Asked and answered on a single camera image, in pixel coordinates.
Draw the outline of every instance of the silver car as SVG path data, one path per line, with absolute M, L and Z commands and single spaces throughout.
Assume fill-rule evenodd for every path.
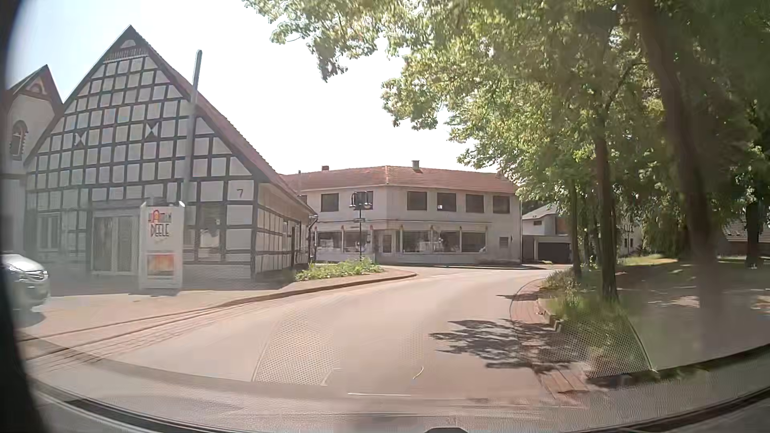
M 15 310 L 28 310 L 51 296 L 48 271 L 40 263 L 21 254 L 3 253 L 0 265 Z

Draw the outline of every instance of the car hood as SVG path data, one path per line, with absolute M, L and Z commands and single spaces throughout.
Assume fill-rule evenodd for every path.
M 21 254 L 0 254 L 0 261 L 5 265 L 17 267 L 24 272 L 45 269 L 40 263 L 32 259 L 28 259 Z

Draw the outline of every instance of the windshield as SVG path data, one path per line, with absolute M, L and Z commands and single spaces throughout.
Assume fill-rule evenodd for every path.
M 769 19 L 24 2 L 0 234 L 28 374 L 242 431 L 642 431 L 760 392 Z

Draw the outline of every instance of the poster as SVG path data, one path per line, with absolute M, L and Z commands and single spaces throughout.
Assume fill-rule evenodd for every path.
M 184 207 L 142 205 L 139 213 L 139 288 L 182 287 Z

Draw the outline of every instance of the building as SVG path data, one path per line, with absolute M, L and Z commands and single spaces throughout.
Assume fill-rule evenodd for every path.
M 742 216 L 722 227 L 718 252 L 722 256 L 745 256 L 748 247 L 746 220 Z M 770 225 L 765 224 L 759 234 L 759 253 L 770 256 Z
M 53 116 L 62 110 L 62 99 L 45 65 L 17 82 L 3 95 L 6 143 L 0 155 L 2 197 L 6 203 L 24 203 L 24 159 L 37 143 Z M 24 252 L 24 207 L 0 209 L 3 250 Z
M 567 219 L 559 215 L 555 203 L 522 215 L 521 232 L 525 262 L 572 263 Z
M 559 214 L 556 203 L 525 213 L 521 217 L 524 261 L 548 260 L 572 263 L 569 219 Z M 624 223 L 618 228 L 618 256 L 630 256 L 642 248 L 643 236 L 638 224 Z
M 363 254 L 379 263 L 490 263 L 521 261 L 517 186 L 494 173 L 378 166 L 284 175 L 317 211 L 318 260 Z M 355 191 L 373 208 L 350 209 Z
M 39 139 L 29 137 L 27 252 L 89 273 L 135 274 L 139 207 L 182 200 L 192 129 L 185 275 L 254 278 L 306 263 L 313 210 L 203 96 L 190 128 L 191 91 L 128 27 Z M 30 116 L 28 125 L 43 121 Z

